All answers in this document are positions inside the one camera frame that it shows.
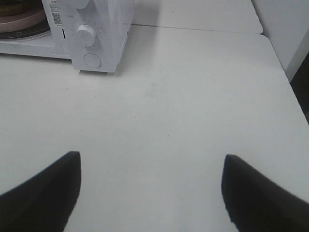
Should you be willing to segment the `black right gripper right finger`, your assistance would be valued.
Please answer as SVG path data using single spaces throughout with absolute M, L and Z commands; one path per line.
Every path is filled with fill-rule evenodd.
M 237 155 L 226 155 L 222 196 L 240 232 L 307 232 L 309 204 L 286 191 Z

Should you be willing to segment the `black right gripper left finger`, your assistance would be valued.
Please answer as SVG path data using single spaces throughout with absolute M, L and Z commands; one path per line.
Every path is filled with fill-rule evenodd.
M 2 232 L 62 232 L 77 203 L 81 156 L 70 151 L 0 196 Z

